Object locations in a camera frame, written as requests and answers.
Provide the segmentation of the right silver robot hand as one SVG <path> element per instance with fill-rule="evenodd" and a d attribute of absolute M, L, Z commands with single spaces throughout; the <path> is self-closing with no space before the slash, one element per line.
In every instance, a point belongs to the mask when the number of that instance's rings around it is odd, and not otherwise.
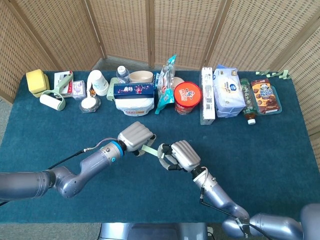
<path fill-rule="evenodd" d="M 173 144 L 162 143 L 157 149 L 160 164 L 168 171 L 191 172 L 200 165 L 201 158 L 186 140 Z"/>

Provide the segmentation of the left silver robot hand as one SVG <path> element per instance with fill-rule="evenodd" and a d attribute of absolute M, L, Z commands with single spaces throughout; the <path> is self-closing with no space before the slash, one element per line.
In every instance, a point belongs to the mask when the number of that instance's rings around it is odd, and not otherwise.
<path fill-rule="evenodd" d="M 142 150 L 143 145 L 150 147 L 155 140 L 156 135 L 139 121 L 132 123 L 117 136 L 121 147 L 137 157 L 145 154 L 145 151 Z"/>

